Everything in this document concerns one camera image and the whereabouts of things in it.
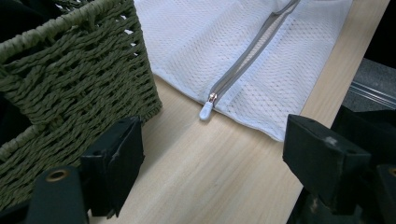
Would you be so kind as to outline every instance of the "white mesh laundry bag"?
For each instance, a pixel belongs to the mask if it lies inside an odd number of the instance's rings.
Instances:
[[[272,12],[290,0],[135,0],[155,75],[204,104]],[[215,110],[283,141],[300,114],[352,0],[300,0]]]

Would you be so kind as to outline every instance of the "wicker weave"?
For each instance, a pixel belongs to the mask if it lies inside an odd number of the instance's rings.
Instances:
[[[133,1],[56,4],[66,14],[0,44],[0,92],[32,123],[0,148],[0,210],[29,199],[50,167],[78,166],[116,120],[162,106]]]

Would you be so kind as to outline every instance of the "zipper slider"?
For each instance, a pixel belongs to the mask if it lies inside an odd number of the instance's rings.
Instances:
[[[210,117],[210,112],[212,112],[213,109],[213,103],[215,100],[218,98],[218,96],[213,92],[210,93],[209,98],[207,99],[206,103],[204,104],[204,107],[202,108],[201,112],[199,113],[199,119],[200,120],[207,120]]]

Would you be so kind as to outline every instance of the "light wood surface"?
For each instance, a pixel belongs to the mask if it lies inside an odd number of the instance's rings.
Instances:
[[[302,115],[330,126],[389,0],[355,0]],[[156,83],[163,110],[143,128],[146,159],[118,218],[91,223],[286,223],[302,185],[283,144]]]

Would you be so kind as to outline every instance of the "woven basket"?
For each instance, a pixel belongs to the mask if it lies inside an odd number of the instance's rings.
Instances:
[[[78,166],[116,120],[162,106],[133,1],[54,4],[62,17],[0,44],[0,92],[32,123],[0,147],[0,210],[29,199],[43,171]]]

